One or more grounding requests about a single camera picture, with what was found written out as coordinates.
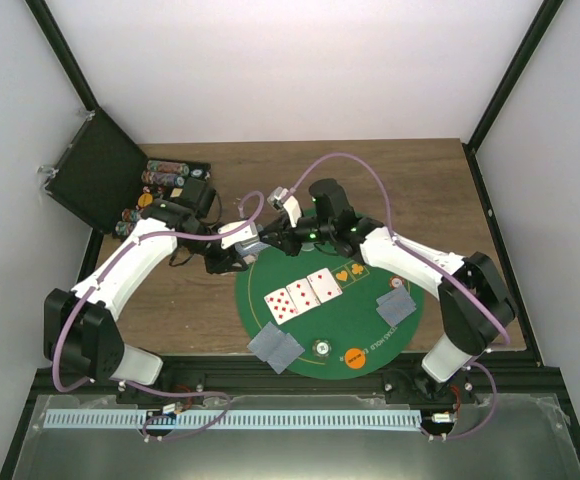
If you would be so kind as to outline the two of diamonds card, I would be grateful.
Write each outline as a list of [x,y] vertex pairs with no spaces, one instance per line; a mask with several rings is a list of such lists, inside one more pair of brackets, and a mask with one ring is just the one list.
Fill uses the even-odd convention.
[[342,294],[342,289],[328,268],[322,268],[307,276],[307,280],[321,304]]

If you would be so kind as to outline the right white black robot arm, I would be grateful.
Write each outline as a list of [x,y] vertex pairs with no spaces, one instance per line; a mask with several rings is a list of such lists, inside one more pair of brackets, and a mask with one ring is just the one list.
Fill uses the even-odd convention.
[[306,243],[324,241],[344,258],[411,281],[439,302],[443,334],[424,356],[414,378],[417,396],[428,403],[442,399],[450,379],[477,359],[517,318],[518,307],[493,260],[443,252],[409,240],[354,210],[334,179],[309,188],[314,212],[304,213],[292,191],[276,188],[269,204],[278,218],[263,228],[261,240],[288,256]]

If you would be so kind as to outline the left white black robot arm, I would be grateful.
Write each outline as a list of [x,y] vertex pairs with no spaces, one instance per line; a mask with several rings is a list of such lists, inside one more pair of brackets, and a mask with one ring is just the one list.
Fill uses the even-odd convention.
[[112,380],[138,386],[151,403],[166,402],[173,377],[163,360],[127,344],[117,322],[129,299],[154,268],[178,248],[191,247],[223,269],[238,259],[235,244],[257,236],[255,215],[210,228],[181,199],[156,199],[140,212],[121,246],[93,273],[68,291],[55,289],[44,303],[44,353],[55,388],[70,392]]

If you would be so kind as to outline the orange big blind button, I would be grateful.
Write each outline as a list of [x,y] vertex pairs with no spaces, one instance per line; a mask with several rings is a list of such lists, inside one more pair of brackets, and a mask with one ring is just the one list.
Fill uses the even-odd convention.
[[366,356],[367,354],[364,349],[354,347],[345,352],[343,361],[348,368],[359,370],[365,366]]

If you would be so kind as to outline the three of diamonds card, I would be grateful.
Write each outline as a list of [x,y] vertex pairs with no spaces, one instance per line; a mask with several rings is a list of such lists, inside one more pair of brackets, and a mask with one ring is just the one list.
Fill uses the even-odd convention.
[[286,290],[294,302],[299,315],[320,306],[320,300],[312,289],[307,278],[289,283]]

